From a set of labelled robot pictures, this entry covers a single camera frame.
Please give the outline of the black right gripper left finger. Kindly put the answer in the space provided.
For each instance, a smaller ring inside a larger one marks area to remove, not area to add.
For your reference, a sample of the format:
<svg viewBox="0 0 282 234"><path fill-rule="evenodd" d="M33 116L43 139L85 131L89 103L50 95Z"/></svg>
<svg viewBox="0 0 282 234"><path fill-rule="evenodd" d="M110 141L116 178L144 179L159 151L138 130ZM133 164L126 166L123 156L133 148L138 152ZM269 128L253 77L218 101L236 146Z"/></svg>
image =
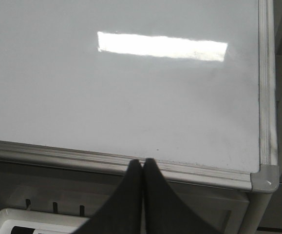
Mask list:
<svg viewBox="0 0 282 234"><path fill-rule="evenodd" d="M142 216L142 166L129 162L120 184L102 207L75 234L139 234Z"/></svg>

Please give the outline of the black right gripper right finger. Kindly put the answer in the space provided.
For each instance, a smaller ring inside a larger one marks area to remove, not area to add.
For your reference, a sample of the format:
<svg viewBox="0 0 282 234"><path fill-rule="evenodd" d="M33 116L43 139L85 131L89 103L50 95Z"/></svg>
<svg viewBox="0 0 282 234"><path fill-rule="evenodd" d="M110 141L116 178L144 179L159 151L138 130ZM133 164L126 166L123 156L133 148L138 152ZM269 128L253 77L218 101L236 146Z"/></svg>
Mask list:
<svg viewBox="0 0 282 234"><path fill-rule="evenodd" d="M218 234L173 191L157 163L147 158L143 166L146 233Z"/></svg>

